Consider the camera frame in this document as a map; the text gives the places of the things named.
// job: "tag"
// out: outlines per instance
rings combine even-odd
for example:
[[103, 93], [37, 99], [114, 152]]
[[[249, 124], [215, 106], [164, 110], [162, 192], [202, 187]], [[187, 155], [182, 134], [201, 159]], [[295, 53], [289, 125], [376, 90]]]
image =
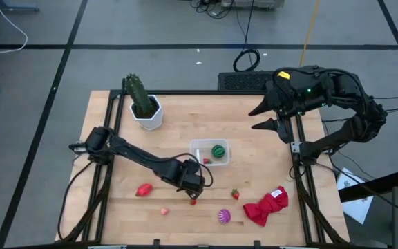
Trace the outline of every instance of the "tag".
[[286, 73], [286, 72], [284, 72], [284, 71], [280, 71], [277, 75], [278, 75], [279, 77], [285, 78], [285, 79], [287, 79], [287, 80], [290, 79], [290, 74], [289, 74], [289, 73]]
[[274, 198], [276, 198], [279, 194], [282, 194], [282, 191], [281, 191], [281, 190], [274, 190], [274, 191], [271, 193], [271, 195], [272, 195]]

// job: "gray floor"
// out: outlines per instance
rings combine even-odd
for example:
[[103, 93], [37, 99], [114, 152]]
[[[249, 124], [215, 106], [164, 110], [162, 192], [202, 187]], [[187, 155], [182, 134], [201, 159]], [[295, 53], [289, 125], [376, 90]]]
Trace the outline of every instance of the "gray floor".
[[[36, 2], [41, 12], [11, 13], [8, 17], [28, 34], [29, 44], [65, 44], [81, 0]], [[284, 8], [275, 11], [255, 10], [249, 43], [302, 44], [315, 2], [287, 0]], [[386, 4], [398, 28], [398, 2]], [[246, 26], [248, 11], [239, 13]], [[0, 44], [22, 43], [22, 35], [1, 16], [0, 30]], [[234, 12], [213, 20], [196, 13], [188, 1], [174, 0], [89, 0], [75, 39], [75, 44], [241, 43], [243, 35]], [[377, 1], [325, 0], [310, 43], [395, 45], [396, 41]], [[231, 72], [238, 53], [238, 49], [72, 50], [6, 246], [54, 241], [73, 157], [67, 146], [79, 138], [92, 90], [117, 89], [127, 73], [140, 75], [148, 89], [216, 89], [217, 74]], [[262, 56], [257, 70], [272, 70], [298, 66], [301, 50], [260, 53], [266, 56]], [[0, 227], [62, 54], [63, 50], [58, 49], [29, 49], [0, 55]], [[305, 63], [356, 73], [371, 95], [398, 95], [398, 50], [309, 50]], [[398, 100], [381, 103], [386, 109], [398, 107]], [[321, 113], [323, 119], [351, 114], [338, 108], [324, 108]], [[329, 124], [328, 130], [334, 131], [338, 125]], [[374, 177], [398, 171], [398, 113], [388, 116], [374, 140], [351, 143], [342, 152]], [[365, 176], [340, 155], [334, 157], [334, 163]], [[367, 228], [390, 216], [390, 208], [382, 207], [373, 201]], [[369, 239], [357, 232], [354, 221], [348, 220], [348, 227], [355, 241]]]

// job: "white hexagonal pot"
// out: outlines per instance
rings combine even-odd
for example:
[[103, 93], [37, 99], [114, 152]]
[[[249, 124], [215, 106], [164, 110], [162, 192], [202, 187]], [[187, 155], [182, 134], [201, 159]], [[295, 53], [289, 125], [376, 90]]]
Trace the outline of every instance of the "white hexagonal pot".
[[159, 103], [156, 95], [149, 95], [151, 100], [156, 101], [158, 103], [158, 110], [155, 112], [153, 117], [151, 118], [136, 118], [135, 112], [133, 111], [133, 106], [135, 103], [130, 104], [130, 111], [133, 114], [133, 118], [145, 129], [149, 131], [153, 131], [156, 128], [159, 128], [162, 125], [162, 106]]

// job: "red pepper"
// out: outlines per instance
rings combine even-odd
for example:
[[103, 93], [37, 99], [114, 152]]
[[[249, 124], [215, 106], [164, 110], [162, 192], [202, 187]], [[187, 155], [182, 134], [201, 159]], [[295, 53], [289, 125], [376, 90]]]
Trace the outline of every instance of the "red pepper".
[[136, 196], [147, 196], [150, 194], [151, 190], [153, 190], [153, 186], [150, 183], [142, 184], [138, 187]]

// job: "red strawberry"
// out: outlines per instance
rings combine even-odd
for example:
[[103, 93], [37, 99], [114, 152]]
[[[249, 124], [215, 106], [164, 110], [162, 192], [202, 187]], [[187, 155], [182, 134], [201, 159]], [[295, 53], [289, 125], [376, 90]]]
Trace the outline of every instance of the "red strawberry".
[[238, 189], [233, 189], [232, 191], [231, 191], [231, 196], [233, 197], [233, 198], [235, 198], [236, 200], [238, 200], [239, 199], [239, 191], [238, 191]]
[[142, 184], [138, 187], [138, 190], [136, 191], [136, 196], [149, 195], [151, 190], [153, 190], [153, 186], [150, 183]]

